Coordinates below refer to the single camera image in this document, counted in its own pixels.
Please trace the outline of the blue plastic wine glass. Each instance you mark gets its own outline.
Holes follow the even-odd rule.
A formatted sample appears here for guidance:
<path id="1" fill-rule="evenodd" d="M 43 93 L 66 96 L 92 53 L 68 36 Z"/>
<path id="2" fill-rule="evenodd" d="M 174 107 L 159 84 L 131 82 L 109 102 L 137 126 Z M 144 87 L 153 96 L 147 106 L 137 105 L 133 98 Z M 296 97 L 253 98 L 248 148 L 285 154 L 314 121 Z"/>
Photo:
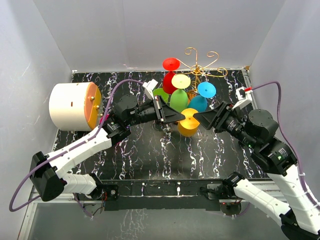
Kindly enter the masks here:
<path id="1" fill-rule="evenodd" d="M 213 98 L 216 93 L 216 87 L 210 82 L 201 82 L 197 86 L 198 95 L 193 97 L 189 104 L 188 108 L 195 109 L 198 112 L 205 112 L 208 106 L 208 99 Z"/>

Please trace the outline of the green wine glass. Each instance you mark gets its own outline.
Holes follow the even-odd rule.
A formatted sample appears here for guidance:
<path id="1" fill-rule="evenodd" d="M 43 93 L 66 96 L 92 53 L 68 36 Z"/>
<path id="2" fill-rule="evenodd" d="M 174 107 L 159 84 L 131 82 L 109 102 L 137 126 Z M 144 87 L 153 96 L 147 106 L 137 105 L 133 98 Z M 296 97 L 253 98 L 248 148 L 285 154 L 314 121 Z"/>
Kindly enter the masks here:
<path id="1" fill-rule="evenodd" d="M 171 94 L 169 105 L 178 112 L 182 112 L 188 106 L 188 95 L 185 91 L 191 84 L 191 79 L 185 74 L 176 74 L 171 80 L 176 90 Z"/>
<path id="2" fill-rule="evenodd" d="M 165 103 L 168 103 L 169 94 L 166 93 L 163 88 L 156 88 L 152 91 L 154 96 L 161 96 Z"/>

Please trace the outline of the orange plastic wine glass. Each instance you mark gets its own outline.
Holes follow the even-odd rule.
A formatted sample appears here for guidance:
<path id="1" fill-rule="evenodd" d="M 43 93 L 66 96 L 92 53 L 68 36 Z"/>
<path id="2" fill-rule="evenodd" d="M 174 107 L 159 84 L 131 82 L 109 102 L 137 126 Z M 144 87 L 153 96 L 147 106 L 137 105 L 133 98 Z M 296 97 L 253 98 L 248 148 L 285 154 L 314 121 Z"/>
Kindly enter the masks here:
<path id="1" fill-rule="evenodd" d="M 177 129 L 182 136 L 191 137 L 197 132 L 200 123 L 194 118 L 196 113 L 198 111 L 193 108 L 186 108 L 181 112 L 185 119 L 178 122 Z"/>

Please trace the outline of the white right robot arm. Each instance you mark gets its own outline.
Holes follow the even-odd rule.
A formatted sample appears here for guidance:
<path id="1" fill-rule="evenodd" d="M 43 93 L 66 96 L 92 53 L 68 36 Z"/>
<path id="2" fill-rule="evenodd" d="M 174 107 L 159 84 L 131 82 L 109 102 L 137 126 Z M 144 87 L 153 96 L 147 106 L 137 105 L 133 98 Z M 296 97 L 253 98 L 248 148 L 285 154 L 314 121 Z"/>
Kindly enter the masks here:
<path id="1" fill-rule="evenodd" d="M 279 127 L 272 115 L 254 109 L 242 118 L 240 109 L 221 103 L 213 110 L 198 112 L 194 118 L 207 130 L 227 132 L 252 150 L 253 161 L 274 181 L 285 202 L 269 195 L 250 183 L 243 175 L 233 172 L 215 189 L 215 194 L 233 199 L 239 197 L 271 217 L 290 240 L 320 238 L 320 204 L 310 188 L 301 183 L 298 159 L 290 147 L 275 137 Z"/>

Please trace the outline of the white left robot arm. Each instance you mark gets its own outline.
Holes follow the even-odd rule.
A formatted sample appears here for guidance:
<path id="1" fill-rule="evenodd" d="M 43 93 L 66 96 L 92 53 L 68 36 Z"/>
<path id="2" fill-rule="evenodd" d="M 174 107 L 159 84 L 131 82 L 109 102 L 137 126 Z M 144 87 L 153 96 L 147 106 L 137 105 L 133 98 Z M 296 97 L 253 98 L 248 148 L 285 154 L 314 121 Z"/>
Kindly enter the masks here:
<path id="1" fill-rule="evenodd" d="M 105 192 L 103 183 L 93 173 L 70 174 L 73 167 L 124 140 L 131 134 L 131 126 L 153 121 L 168 124 L 184 119 L 185 116 L 171 108 L 161 96 L 139 105 L 134 95 L 126 94 L 113 107 L 101 127 L 97 126 L 60 150 L 36 153 L 31 161 L 30 180 L 44 202 L 62 193 L 84 194 L 97 200 Z"/>

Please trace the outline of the pink plastic wine glass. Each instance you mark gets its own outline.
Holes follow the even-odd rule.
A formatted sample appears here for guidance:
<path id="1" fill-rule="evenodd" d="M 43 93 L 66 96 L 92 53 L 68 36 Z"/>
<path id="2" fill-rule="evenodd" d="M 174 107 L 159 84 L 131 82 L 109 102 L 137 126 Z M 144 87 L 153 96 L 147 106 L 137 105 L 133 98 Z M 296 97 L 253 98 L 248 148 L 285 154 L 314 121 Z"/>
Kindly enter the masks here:
<path id="1" fill-rule="evenodd" d="M 106 117 L 101 117 L 99 124 L 103 123 L 104 121 L 106 121 L 109 117 L 109 114 L 106 115 Z"/>

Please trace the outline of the green wine glass front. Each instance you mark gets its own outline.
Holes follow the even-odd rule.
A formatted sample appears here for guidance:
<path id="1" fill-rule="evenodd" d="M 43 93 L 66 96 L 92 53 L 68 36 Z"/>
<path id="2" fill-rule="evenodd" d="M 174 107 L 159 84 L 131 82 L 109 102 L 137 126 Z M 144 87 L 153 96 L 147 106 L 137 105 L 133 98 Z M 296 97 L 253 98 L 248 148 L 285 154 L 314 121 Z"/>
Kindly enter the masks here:
<path id="1" fill-rule="evenodd" d="M 191 84 L 191 79 L 185 74 L 176 74 L 171 80 L 176 90 L 171 94 L 169 105 L 178 112 L 182 112 L 188 106 L 188 95 L 185 91 Z"/>

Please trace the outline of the red plastic wine glass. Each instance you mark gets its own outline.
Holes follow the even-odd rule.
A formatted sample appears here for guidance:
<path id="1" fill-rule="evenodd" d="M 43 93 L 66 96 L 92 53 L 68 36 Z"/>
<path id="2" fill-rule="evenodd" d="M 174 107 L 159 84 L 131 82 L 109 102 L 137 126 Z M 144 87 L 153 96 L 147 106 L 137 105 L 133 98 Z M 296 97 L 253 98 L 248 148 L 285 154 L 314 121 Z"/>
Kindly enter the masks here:
<path id="1" fill-rule="evenodd" d="M 172 79 L 176 74 L 175 70 L 180 67 L 180 62 L 177 58 L 169 57 L 162 62 L 162 66 L 168 71 L 163 78 L 162 88 L 165 93 L 172 94 L 175 90 L 177 90 L 177 88 L 172 84 Z"/>

